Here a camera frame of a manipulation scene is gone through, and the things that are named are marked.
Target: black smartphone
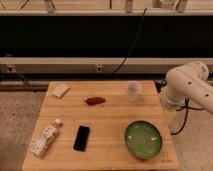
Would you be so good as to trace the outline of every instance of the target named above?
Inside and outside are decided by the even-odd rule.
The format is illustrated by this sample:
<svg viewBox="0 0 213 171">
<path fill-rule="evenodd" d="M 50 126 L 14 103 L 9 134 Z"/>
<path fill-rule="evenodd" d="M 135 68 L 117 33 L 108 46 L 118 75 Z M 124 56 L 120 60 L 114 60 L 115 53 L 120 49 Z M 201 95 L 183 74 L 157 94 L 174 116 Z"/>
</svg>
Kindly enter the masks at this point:
<svg viewBox="0 0 213 171">
<path fill-rule="evenodd" d="M 80 126 L 75 139 L 73 148 L 78 151 L 85 151 L 87 139 L 89 136 L 90 128 L 86 126 Z"/>
</svg>

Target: paper cup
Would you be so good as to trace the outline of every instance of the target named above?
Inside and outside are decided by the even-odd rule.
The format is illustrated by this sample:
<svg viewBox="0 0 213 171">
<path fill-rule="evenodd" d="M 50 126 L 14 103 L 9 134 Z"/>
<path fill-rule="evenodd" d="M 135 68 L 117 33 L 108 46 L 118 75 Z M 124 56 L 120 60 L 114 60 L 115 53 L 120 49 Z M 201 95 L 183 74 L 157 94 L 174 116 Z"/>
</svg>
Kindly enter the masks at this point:
<svg viewBox="0 0 213 171">
<path fill-rule="evenodd" d="M 142 86 L 138 81 L 127 81 L 125 84 L 127 100 L 134 102 L 142 91 Z"/>
</svg>

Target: speckled floor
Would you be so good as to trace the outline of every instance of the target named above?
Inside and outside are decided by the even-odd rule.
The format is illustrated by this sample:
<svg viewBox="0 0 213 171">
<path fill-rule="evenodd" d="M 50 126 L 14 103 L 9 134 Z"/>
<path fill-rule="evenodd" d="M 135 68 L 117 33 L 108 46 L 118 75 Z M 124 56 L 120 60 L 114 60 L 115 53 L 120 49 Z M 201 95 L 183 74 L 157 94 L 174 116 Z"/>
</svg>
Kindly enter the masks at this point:
<svg viewBox="0 0 213 171">
<path fill-rule="evenodd" d="M 21 169 L 44 95 L 40 92 L 0 92 L 0 171 Z M 183 116 L 184 112 L 176 115 L 171 130 L 179 128 Z M 190 111 L 185 129 L 173 137 L 180 171 L 213 170 L 212 132 L 212 115 Z"/>
<path fill-rule="evenodd" d="M 0 92 L 0 171 L 18 171 L 45 93 Z"/>
</svg>

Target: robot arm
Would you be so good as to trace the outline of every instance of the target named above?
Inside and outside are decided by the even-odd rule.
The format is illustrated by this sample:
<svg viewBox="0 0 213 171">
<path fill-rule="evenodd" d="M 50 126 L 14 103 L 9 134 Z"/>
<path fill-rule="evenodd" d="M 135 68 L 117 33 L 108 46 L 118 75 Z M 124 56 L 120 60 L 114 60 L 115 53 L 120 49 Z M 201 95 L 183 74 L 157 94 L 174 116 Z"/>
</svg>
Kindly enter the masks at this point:
<svg viewBox="0 0 213 171">
<path fill-rule="evenodd" d="M 160 93 L 162 104 L 174 110 L 188 97 L 213 114 L 213 87 L 205 82 L 208 76 L 208 67 L 200 61 L 171 69 L 166 75 L 168 86 Z"/>
</svg>

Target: green bowl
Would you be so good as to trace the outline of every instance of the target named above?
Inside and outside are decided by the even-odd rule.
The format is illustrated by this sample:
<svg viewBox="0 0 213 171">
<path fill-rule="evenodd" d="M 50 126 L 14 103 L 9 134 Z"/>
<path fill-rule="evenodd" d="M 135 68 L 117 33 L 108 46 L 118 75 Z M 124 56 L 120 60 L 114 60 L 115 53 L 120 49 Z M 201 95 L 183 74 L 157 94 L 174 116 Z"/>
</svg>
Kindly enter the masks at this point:
<svg viewBox="0 0 213 171">
<path fill-rule="evenodd" d="M 125 141 L 130 151 L 140 159 L 151 159 L 162 148 L 158 129 L 149 122 L 135 121 L 125 131 Z"/>
</svg>

